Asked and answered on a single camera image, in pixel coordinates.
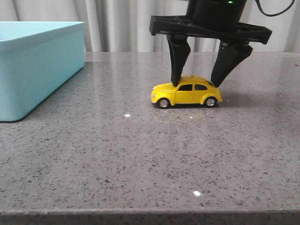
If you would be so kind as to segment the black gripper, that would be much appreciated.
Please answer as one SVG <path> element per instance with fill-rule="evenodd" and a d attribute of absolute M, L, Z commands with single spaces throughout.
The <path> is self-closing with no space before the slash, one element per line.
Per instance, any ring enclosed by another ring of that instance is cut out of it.
<path fill-rule="evenodd" d="M 167 36 L 171 59 L 171 82 L 177 87 L 190 54 L 188 37 L 221 40 L 211 82 L 219 87 L 230 72 L 249 57 L 248 41 L 267 44 L 272 31 L 240 22 L 244 0 L 190 0 L 185 15 L 152 16 L 150 33 Z"/>

